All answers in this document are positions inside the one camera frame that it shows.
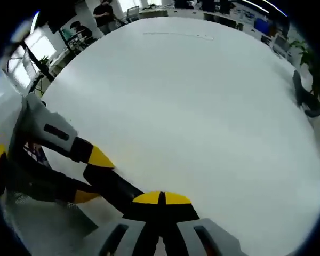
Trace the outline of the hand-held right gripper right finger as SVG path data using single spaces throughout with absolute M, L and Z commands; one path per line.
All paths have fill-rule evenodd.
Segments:
M 179 232 L 188 255 L 246 255 L 239 240 L 209 218 L 200 218 L 191 201 L 180 194 L 161 192 L 161 204 Z

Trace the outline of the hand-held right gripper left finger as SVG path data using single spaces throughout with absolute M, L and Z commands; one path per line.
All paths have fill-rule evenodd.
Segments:
M 123 216 L 108 225 L 98 255 L 154 255 L 163 235 L 163 192 L 118 192 L 107 201 Z

